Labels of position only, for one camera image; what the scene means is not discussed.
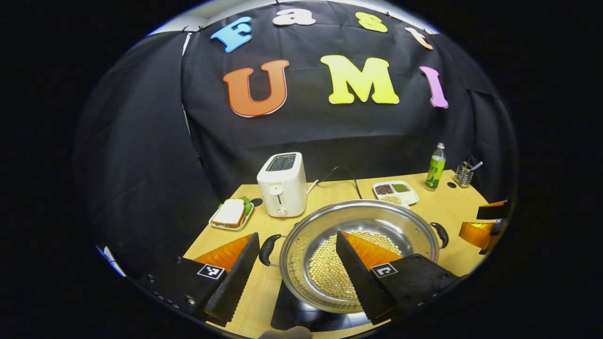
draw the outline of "white plate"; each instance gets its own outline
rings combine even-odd
[[[253,213],[253,208],[255,207],[254,204],[252,202],[249,202],[251,204],[251,210],[249,211],[249,214],[245,216],[245,218],[243,219],[243,222],[241,223],[241,225],[235,229],[230,228],[230,227],[226,227],[224,225],[216,225],[212,222],[213,218],[216,216],[216,214],[218,214],[218,212],[220,211],[220,208],[218,208],[216,210],[216,212],[212,215],[211,218],[209,218],[209,224],[212,227],[216,227],[217,229],[224,229],[224,230],[242,230],[243,227],[245,227],[245,224],[247,224],[247,220],[249,220],[249,217],[251,216],[251,214]]]
[[[396,190],[392,186],[393,184],[402,184],[402,185],[406,186],[409,189],[409,191],[408,192],[396,192]],[[389,194],[378,194],[376,188],[377,188],[377,186],[381,186],[381,185],[387,185],[387,186],[389,186],[390,189],[391,189],[391,191],[392,191],[392,193],[389,193]],[[376,183],[376,184],[373,185],[373,192],[375,193],[375,195],[377,196],[377,199],[379,199],[379,200],[381,200],[382,197],[384,197],[384,196],[395,195],[402,202],[402,206],[404,206],[404,205],[411,205],[411,204],[414,204],[414,203],[416,203],[418,201],[418,195],[414,191],[414,189],[412,189],[411,185],[409,185],[408,183],[403,182],[401,180],[391,181],[391,182],[378,182],[378,183]]]

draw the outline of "bottle label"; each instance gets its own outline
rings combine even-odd
[[[444,171],[445,160],[437,159],[436,157],[431,158],[431,164],[427,173],[427,180],[425,185],[429,188],[437,188],[442,178],[442,172]]]

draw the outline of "pot handle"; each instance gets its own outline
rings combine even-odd
[[[438,223],[430,223],[430,225],[433,226],[436,231],[438,231],[438,236],[440,236],[440,239],[442,239],[442,247],[440,248],[443,249],[448,245],[448,233],[446,233],[444,226]]]
[[[272,251],[274,250],[274,243],[276,242],[276,239],[286,237],[286,235],[275,234],[269,236],[268,239],[264,241],[264,243],[262,244],[262,248],[260,248],[259,254],[259,259],[262,264],[266,266],[278,267],[278,265],[270,264],[270,259],[268,259],[268,257],[270,256],[270,254],[272,254]]]

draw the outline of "black cable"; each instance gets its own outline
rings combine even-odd
[[[354,175],[354,171],[352,171],[351,169],[347,168],[347,167],[343,167],[343,166],[337,166],[334,169],[331,170],[331,173],[327,174],[326,177],[324,177],[323,180],[320,180],[316,183],[316,185],[318,185],[319,183],[327,180],[328,177],[330,177],[331,174],[333,174],[333,172],[335,172],[336,169],[338,168],[344,168],[345,170],[350,171],[350,173],[352,174],[352,177],[354,178],[354,185],[356,185],[356,192],[358,193],[358,197],[360,197],[360,199],[362,199],[362,195],[360,194],[360,190],[358,189],[358,182],[356,181],[356,176]]]

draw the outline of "utensil holder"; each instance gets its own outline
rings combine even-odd
[[[471,164],[466,161],[458,164],[454,175],[454,181],[456,181],[460,187],[466,188],[471,184],[471,179],[473,178],[473,171],[471,171],[471,168]]]

